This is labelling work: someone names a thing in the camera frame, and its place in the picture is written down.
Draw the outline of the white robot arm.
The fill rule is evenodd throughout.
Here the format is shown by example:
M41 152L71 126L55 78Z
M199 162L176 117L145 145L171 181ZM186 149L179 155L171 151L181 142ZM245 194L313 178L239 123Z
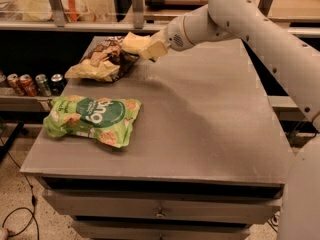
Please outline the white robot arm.
M252 0L209 0L156 33L146 59L202 42L243 40L320 132L320 53L264 16ZM320 240L320 135L294 158L285 182L277 240Z

